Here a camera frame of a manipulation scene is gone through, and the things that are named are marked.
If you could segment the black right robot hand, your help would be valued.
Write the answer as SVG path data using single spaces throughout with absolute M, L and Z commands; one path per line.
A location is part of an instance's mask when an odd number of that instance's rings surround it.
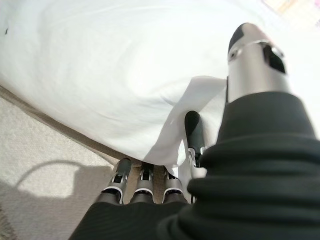
M 169 176 L 163 204 L 140 190 L 122 205 L 113 181 L 71 239 L 319 239 L 320 142 L 287 85 L 283 54 L 252 23 L 230 39 L 218 138 L 198 161 L 206 175 L 188 183 L 194 203 Z

